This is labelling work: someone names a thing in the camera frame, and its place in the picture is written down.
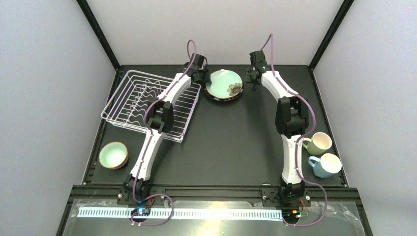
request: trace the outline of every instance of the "wire dish rack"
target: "wire dish rack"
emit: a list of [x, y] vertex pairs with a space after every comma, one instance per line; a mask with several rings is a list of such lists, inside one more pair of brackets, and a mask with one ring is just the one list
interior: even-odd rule
[[[174, 79], [129, 70], [106, 104], [101, 117], [122, 128], [145, 133], [144, 115], [148, 100], [157, 97]], [[165, 139], [182, 142], [198, 101], [201, 86], [192, 84], [174, 104], [174, 127]]]

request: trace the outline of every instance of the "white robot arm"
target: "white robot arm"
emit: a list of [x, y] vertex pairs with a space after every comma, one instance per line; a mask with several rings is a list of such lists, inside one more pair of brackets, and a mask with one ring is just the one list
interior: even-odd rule
[[[191, 86], [191, 77], [183, 73], [177, 73], [170, 85], [160, 94], [156, 99], [160, 99], [161, 104], [174, 105], [179, 96]], [[163, 113], [163, 107], [156, 110], [156, 113]], [[146, 137], [142, 146], [139, 158], [130, 172], [132, 176], [136, 176], [139, 172], [138, 179], [144, 181], [149, 180], [152, 164], [158, 152], [159, 145], [165, 138], [166, 132], [159, 132], [159, 130], [150, 128], [146, 131]]]
[[[187, 62], [182, 71], [175, 75], [170, 85], [156, 98], [149, 100], [144, 121], [148, 127], [145, 141], [135, 166], [123, 183], [123, 193], [133, 193], [133, 189], [135, 189], [135, 193], [139, 195], [140, 199], [148, 196], [148, 180], [153, 161], [166, 133], [170, 132], [174, 126], [173, 105], [179, 96], [191, 86], [191, 83], [210, 81], [207, 66], [203, 66], [204, 61], [207, 61], [204, 56], [196, 54], [191, 65]], [[135, 199], [126, 196], [124, 198], [127, 201]]]
[[252, 67], [246, 71], [246, 81], [266, 87], [277, 101], [275, 126], [284, 146], [284, 169], [278, 194], [281, 202], [287, 203], [304, 195], [301, 158], [296, 158], [295, 151], [298, 148], [297, 152], [301, 153], [301, 146], [296, 141], [308, 127], [308, 108], [294, 96], [298, 93], [288, 86], [279, 72], [271, 71], [262, 50], [250, 53], [250, 60]]
[[[288, 90], [291, 90], [293, 93], [297, 93], [285, 83], [285, 81], [279, 75], [278, 71], [275, 71], [275, 76], [273, 75], [272, 71], [267, 71], [263, 73], [261, 77], [261, 85], [268, 89], [268, 91], [274, 96], [276, 102], [278, 102], [278, 100], [283, 97], [294, 97], [294, 95], [288, 93], [288, 91], [284, 87], [282, 87], [282, 85], [277, 81], [277, 79], [279, 79], [280, 82], [284, 84]], [[301, 135], [298, 134], [291, 136], [291, 138], [288, 138], [284, 134], [281, 134], [282, 144], [284, 146], [284, 169], [282, 171], [282, 179], [287, 184], [301, 183], [301, 178], [298, 176], [296, 172], [295, 165], [295, 149], [298, 148], [298, 153], [301, 153], [301, 146], [297, 147], [296, 145], [296, 140], [300, 136]], [[298, 166], [301, 166], [301, 158], [299, 158], [297, 161]]]

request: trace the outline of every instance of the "white wall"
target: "white wall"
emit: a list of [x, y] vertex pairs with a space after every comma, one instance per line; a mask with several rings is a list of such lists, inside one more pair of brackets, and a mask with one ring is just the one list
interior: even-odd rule
[[185, 63], [188, 39], [210, 64], [248, 64], [271, 32], [276, 64], [309, 64], [341, 3], [89, 0], [121, 64]]
[[1, 1], [0, 235], [55, 235], [114, 69], [76, 1]]
[[374, 235], [417, 230], [416, 12], [416, 1], [355, 1], [315, 70]]

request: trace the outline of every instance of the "led light strip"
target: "led light strip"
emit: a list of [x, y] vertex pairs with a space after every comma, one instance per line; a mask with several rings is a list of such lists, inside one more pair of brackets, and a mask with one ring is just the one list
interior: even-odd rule
[[[135, 209], [120, 207], [80, 207], [77, 217], [87, 218], [127, 218]], [[134, 216], [138, 219], [166, 219], [171, 209], [152, 208], [149, 216]], [[212, 209], [176, 208], [172, 219], [192, 220], [267, 220], [282, 221], [281, 210], [269, 209]]]

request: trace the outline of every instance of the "green bowl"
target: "green bowl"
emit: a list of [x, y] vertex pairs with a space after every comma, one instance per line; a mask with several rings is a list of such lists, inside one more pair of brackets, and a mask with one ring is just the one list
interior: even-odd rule
[[127, 148], [121, 142], [109, 143], [101, 149], [98, 161], [105, 168], [118, 169], [127, 162]]
[[242, 78], [231, 70], [218, 70], [210, 75], [211, 83], [206, 83], [207, 92], [217, 99], [230, 99], [243, 91]]

